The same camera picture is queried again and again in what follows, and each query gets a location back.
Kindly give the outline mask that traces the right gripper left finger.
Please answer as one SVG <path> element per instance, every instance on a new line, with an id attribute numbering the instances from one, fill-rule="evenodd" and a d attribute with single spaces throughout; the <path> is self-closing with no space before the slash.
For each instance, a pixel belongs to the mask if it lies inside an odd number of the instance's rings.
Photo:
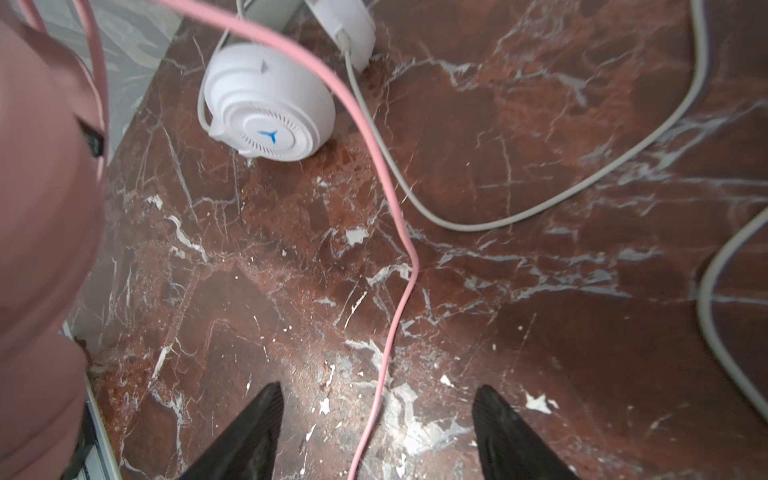
<path id="1" fill-rule="evenodd" d="M 272 479 L 283 412 L 280 383 L 267 384 L 180 479 Z"/>

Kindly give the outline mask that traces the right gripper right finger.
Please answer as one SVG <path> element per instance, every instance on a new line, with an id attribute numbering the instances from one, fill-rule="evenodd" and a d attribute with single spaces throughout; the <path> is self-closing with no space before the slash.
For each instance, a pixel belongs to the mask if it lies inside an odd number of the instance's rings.
<path id="1" fill-rule="evenodd" d="M 472 419 L 485 479 L 578 479 L 490 385 L 476 391 Z"/>

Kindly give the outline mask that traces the pink headphones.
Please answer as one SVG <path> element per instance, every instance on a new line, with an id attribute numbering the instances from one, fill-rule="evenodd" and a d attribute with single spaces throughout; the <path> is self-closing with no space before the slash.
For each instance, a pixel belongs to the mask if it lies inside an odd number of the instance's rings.
<path id="1" fill-rule="evenodd" d="M 86 406 L 86 356 L 61 328 L 97 257 L 106 72 L 1 5 L 1 475 L 57 479 Z"/>

